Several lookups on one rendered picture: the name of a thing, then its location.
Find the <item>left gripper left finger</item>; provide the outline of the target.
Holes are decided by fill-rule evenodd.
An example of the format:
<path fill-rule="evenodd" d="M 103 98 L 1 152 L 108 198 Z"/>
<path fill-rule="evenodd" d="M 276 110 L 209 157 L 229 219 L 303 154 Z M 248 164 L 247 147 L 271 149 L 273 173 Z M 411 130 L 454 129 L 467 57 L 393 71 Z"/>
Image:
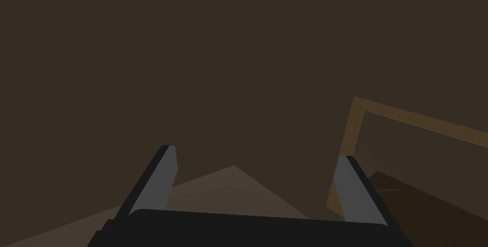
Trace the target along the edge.
<path fill-rule="evenodd" d="M 126 197 L 115 219 L 140 209 L 165 210 L 177 171 L 175 146 L 161 146 Z"/>

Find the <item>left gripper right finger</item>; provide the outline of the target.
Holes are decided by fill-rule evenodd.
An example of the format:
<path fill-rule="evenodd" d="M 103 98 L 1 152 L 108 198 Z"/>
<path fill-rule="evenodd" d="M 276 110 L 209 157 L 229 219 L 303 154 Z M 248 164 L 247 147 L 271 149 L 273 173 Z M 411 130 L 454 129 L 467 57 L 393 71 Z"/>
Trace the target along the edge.
<path fill-rule="evenodd" d="M 334 181 L 346 222 L 390 225 L 385 204 L 354 157 L 339 157 Z"/>

